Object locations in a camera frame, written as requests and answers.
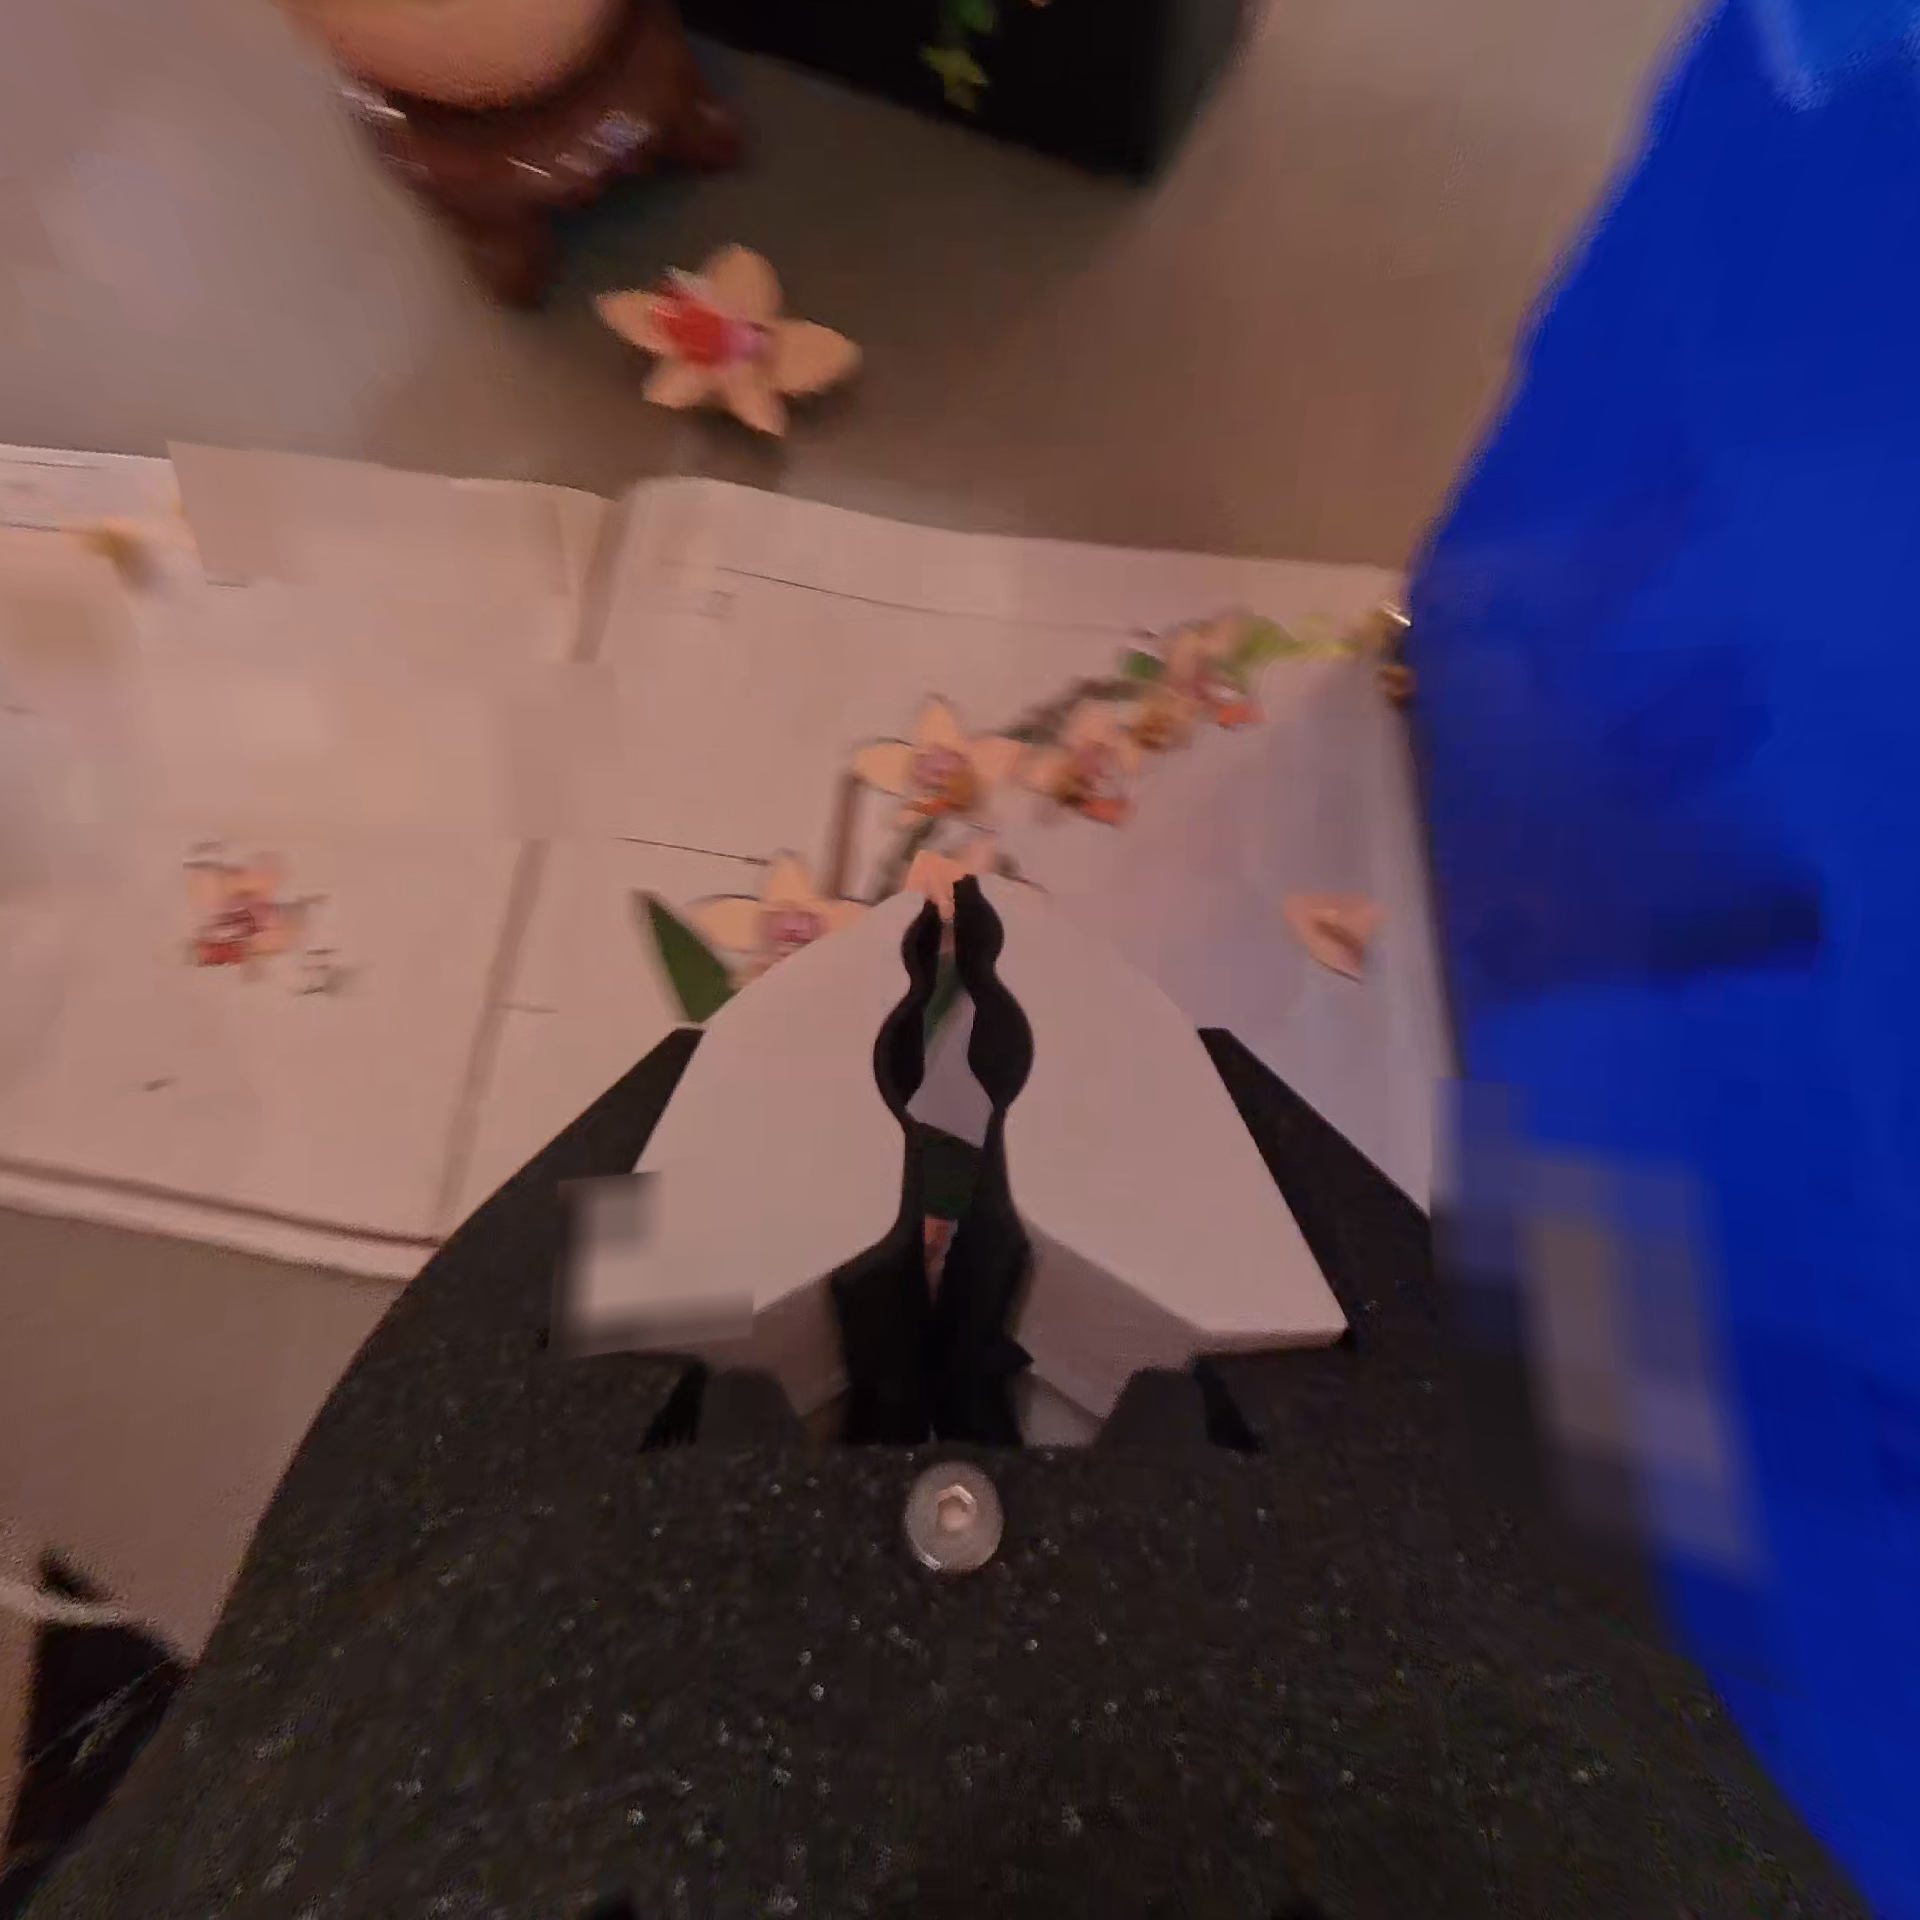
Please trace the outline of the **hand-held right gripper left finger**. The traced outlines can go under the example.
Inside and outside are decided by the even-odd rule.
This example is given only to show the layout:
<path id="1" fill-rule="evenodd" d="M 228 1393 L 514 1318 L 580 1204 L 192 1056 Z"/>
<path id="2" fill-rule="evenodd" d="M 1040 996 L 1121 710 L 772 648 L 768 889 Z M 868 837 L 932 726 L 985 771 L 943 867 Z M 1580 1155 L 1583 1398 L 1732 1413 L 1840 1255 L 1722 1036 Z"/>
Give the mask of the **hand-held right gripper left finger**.
<path id="1" fill-rule="evenodd" d="M 921 910 L 897 895 L 722 1008 L 636 1165 L 632 1331 L 776 1377 L 794 1413 L 846 1393 L 830 1277 L 900 1214 L 874 1044 Z"/>

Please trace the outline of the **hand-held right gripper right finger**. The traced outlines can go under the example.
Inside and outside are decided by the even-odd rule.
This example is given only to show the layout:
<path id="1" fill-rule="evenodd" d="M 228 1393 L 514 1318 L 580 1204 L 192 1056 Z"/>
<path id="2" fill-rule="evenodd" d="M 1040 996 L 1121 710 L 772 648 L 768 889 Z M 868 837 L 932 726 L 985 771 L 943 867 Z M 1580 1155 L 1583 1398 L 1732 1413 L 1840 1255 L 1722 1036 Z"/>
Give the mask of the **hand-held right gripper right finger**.
<path id="1" fill-rule="evenodd" d="M 1001 1141 L 1040 1396 L 1096 1422 L 1148 1368 L 1333 1349 L 1348 1317 L 1162 987 L 1016 880 L 956 883 L 952 932 L 1030 1037 Z"/>

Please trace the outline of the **pink toy petal piece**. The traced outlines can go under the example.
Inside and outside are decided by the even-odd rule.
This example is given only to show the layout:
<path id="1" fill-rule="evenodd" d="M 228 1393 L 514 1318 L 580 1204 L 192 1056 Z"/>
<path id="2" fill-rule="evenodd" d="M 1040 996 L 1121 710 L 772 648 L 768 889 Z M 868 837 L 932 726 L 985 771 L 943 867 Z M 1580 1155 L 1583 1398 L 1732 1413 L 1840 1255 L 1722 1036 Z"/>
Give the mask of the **pink toy petal piece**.
<path id="1" fill-rule="evenodd" d="M 1324 972 L 1364 977 L 1382 924 L 1378 900 L 1352 894 L 1289 894 L 1281 918 L 1300 950 Z"/>
<path id="2" fill-rule="evenodd" d="M 900 880 L 900 894 L 921 895 L 948 927 L 952 924 L 956 889 L 961 880 L 1001 877 L 1030 885 L 1001 840 L 988 832 L 951 847 L 925 845 L 912 854 Z"/>

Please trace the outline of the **toy brick instruction booklet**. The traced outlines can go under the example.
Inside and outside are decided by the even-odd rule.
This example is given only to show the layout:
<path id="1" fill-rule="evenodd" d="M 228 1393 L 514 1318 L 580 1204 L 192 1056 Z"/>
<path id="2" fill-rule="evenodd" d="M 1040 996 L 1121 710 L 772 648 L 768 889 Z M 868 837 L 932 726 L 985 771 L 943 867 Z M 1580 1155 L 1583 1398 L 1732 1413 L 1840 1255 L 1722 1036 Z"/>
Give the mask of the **toy brick instruction booklet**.
<path id="1" fill-rule="evenodd" d="M 4 1204 L 407 1280 L 676 1023 L 997 871 L 1416 1204 L 1372 567 L 4 447 Z"/>

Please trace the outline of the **blue plastic bag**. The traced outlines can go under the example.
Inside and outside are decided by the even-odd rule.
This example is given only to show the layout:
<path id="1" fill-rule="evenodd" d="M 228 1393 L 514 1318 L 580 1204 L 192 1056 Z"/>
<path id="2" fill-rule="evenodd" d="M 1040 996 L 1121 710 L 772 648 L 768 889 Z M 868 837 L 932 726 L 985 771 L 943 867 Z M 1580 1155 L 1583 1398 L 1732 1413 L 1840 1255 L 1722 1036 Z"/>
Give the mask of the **blue plastic bag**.
<path id="1" fill-rule="evenodd" d="M 1712 5 L 1410 588 L 1472 1337 L 1914 1915 L 1914 5 Z"/>

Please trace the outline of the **toy brick orchid flower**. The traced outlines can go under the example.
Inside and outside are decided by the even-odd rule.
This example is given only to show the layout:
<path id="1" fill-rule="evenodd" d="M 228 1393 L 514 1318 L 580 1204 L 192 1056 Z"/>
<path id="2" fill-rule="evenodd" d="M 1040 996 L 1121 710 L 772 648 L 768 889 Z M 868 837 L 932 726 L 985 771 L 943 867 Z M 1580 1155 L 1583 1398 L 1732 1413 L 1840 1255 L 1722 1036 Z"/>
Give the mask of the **toy brick orchid flower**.
<path id="1" fill-rule="evenodd" d="M 592 313 L 645 364 L 648 406 L 724 415 L 762 440 L 784 440 L 797 406 L 844 391 L 861 371 L 858 344 L 788 310 L 772 263 L 741 244 L 694 270 L 604 293 Z"/>

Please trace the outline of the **brown and pink toy pot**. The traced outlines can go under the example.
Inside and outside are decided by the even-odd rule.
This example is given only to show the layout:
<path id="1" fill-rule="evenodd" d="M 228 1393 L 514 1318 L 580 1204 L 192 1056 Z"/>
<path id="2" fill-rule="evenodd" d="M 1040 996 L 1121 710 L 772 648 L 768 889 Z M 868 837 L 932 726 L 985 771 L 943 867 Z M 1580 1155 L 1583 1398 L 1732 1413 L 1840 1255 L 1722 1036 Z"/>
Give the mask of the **brown and pink toy pot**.
<path id="1" fill-rule="evenodd" d="M 559 216 L 738 163 L 744 135 L 670 1 L 290 1 L 396 179 L 494 300 L 532 305 Z"/>

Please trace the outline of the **black cardboard box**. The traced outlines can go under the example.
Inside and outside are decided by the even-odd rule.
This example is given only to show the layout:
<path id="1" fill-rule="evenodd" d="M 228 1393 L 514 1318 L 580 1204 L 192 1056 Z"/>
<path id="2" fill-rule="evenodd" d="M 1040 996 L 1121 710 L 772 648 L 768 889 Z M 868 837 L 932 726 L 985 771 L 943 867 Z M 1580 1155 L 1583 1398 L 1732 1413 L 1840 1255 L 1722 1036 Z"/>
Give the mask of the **black cardboard box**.
<path id="1" fill-rule="evenodd" d="M 1095 176 L 1152 179 L 1240 52 L 1247 1 L 686 1 L 686 25 Z"/>

